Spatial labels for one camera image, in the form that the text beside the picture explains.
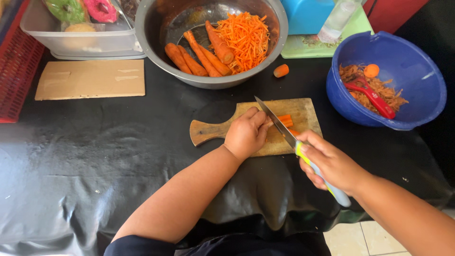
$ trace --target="carrot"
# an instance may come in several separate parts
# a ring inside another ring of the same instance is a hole
[[[255,68],[265,60],[270,32],[264,23],[266,16],[259,18],[248,12],[228,13],[227,16],[227,20],[218,21],[213,31],[233,50],[235,60],[228,67],[235,75]]]
[[[205,55],[202,53],[201,49],[199,49],[199,45],[194,39],[193,32],[188,30],[187,32],[183,33],[183,36],[188,40],[190,43],[191,49],[196,53],[197,57],[201,61],[204,68],[207,70],[208,75],[211,77],[221,77],[220,73],[216,70],[216,68],[208,61]]]
[[[292,122],[291,115],[284,115],[284,116],[279,116],[278,119],[283,123],[285,127],[291,127],[294,126],[294,123]]]
[[[183,72],[192,75],[190,68],[188,67],[185,59],[183,58],[180,50],[177,48],[176,45],[173,43],[168,43],[164,47],[164,51],[166,52],[167,56],[172,60],[172,62]]]
[[[207,57],[208,61],[220,72],[220,74],[225,76],[232,75],[232,70],[224,65],[215,55],[213,55],[209,50],[199,45],[199,49],[204,53],[205,57]]]
[[[297,135],[300,134],[298,131],[294,131],[294,130],[289,129],[289,128],[288,128],[288,130],[289,130],[289,131],[292,133],[292,135],[294,135],[294,136],[297,136]]]
[[[210,24],[208,20],[205,21],[205,29],[207,30],[208,38],[210,39],[218,58],[223,64],[230,64],[234,60],[233,51],[228,47],[226,42],[213,31],[212,24]]]
[[[276,77],[283,77],[283,76],[287,75],[288,73],[289,73],[289,67],[286,64],[283,64],[283,65],[275,68],[275,70],[273,71],[273,74]]]
[[[195,61],[191,56],[188,54],[187,50],[183,48],[183,46],[177,46],[177,48],[180,50],[180,53],[182,54],[183,58],[185,59],[185,62],[187,63],[188,67],[191,69],[191,72],[193,75],[200,76],[200,77],[207,77],[208,73],[207,70],[197,61]]]

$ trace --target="hand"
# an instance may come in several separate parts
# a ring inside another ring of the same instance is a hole
[[[308,141],[313,145],[313,147],[302,145],[301,151],[303,155],[319,167],[321,175],[328,183],[343,190],[348,195],[353,195],[355,189],[360,187],[360,184],[365,179],[372,177],[372,174],[314,131],[308,130],[297,136],[296,139]],[[315,174],[313,168],[302,158],[300,159],[300,167],[313,182],[314,186],[327,190],[324,180]]]
[[[224,146],[240,161],[244,161],[264,146],[267,130],[272,125],[272,120],[264,111],[251,107],[232,122]]]

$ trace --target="green donut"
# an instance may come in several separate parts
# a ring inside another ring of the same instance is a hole
[[[49,11],[60,21],[78,24],[90,22],[87,7],[82,0],[46,0]]]

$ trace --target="kitchen knife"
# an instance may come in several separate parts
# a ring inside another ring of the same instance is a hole
[[[254,96],[256,98],[256,101],[259,103],[259,106],[262,108],[262,110],[272,119],[275,127],[277,130],[283,135],[284,139],[288,144],[295,149],[295,154],[298,155],[299,157],[303,158],[307,164],[309,164],[315,174],[319,175],[322,179],[324,179],[321,175],[321,171],[319,170],[319,167],[317,167],[313,162],[311,162],[308,158],[306,158],[302,152],[300,151],[300,147],[303,145],[303,142],[297,140],[294,135],[281,123],[281,121],[278,119],[278,117],[265,105],[265,103],[260,100],[258,97]],[[345,192],[343,192],[340,189],[335,188],[332,186],[330,183],[328,183],[326,180],[324,180],[325,185],[327,186],[329,192],[334,196],[334,198],[337,200],[337,202],[344,206],[344,207],[349,207],[351,206],[351,201],[349,200],[348,195],[346,195]]]

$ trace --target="red plastic crate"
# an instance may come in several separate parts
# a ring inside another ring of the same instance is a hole
[[[19,27],[29,1],[20,5],[0,46],[0,123],[17,122],[44,51],[44,45]]]

